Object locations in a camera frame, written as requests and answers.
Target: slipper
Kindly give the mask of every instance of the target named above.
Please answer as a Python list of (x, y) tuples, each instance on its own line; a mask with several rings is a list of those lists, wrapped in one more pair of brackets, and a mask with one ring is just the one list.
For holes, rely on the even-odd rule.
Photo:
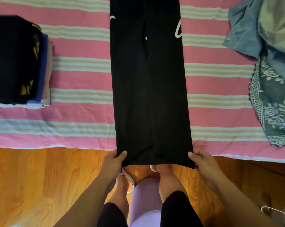
[(150, 165), (150, 169), (151, 169), (153, 172), (158, 172), (158, 170), (156, 169), (156, 165)]
[(132, 193), (133, 190), (135, 189), (135, 182), (134, 182), (133, 178), (131, 178), (131, 176), (123, 168), (120, 169), (119, 175), (124, 175), (127, 177), (127, 179), (128, 179), (127, 181), (130, 182), (127, 193)]

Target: pile of clothes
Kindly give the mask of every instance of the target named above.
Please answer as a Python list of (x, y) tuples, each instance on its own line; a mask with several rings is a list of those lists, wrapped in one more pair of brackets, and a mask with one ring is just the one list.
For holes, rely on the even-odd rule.
[(50, 106), (52, 43), (19, 16), (0, 15), (0, 107)]
[(285, 0), (243, 0), (229, 10), (224, 45), (257, 59), (249, 99), (274, 146), (285, 145)]

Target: person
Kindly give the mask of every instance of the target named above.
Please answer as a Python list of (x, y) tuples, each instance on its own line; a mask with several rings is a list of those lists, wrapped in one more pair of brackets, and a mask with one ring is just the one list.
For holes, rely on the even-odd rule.
[[(110, 152), (104, 159), (99, 175), (54, 227), (128, 226), (129, 204), (126, 194), (129, 183), (125, 176), (119, 175), (126, 156), (126, 151), (118, 157), (116, 150)], [(188, 157), (196, 163), (196, 170), (205, 184), (218, 195), (235, 226), (279, 226), (223, 174), (212, 155), (196, 149), (194, 153), (189, 152)], [(153, 168), (160, 173), (159, 193), (163, 202), (161, 227), (203, 226), (189, 202), (185, 188), (171, 172), (169, 165), (156, 165)], [(116, 183), (114, 194), (104, 205)]]

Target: person's right arm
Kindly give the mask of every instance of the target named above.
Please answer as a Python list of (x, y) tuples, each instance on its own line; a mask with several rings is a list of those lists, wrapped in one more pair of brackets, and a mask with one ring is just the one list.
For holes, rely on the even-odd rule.
[(196, 163), (195, 168), (205, 184), (217, 194), (236, 227), (279, 226), (224, 175), (212, 155), (196, 149), (194, 153), (189, 152), (188, 156)]

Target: leg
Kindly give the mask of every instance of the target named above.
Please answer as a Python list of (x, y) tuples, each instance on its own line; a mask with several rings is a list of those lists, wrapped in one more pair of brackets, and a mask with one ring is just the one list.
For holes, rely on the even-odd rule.
[(156, 169), (160, 173), (159, 192), (163, 203), (175, 191), (182, 191), (188, 197), (185, 188), (172, 173), (168, 164), (156, 165)]
[(187, 226), (188, 223), (195, 227), (203, 226), (190, 204), (185, 188), (169, 165), (157, 165), (156, 168), (160, 173), (159, 192), (163, 201), (160, 226)]
[(129, 203), (127, 201), (127, 191), (129, 183), (123, 175), (118, 176), (116, 180), (116, 190), (108, 203), (104, 205), (97, 227), (128, 227)]

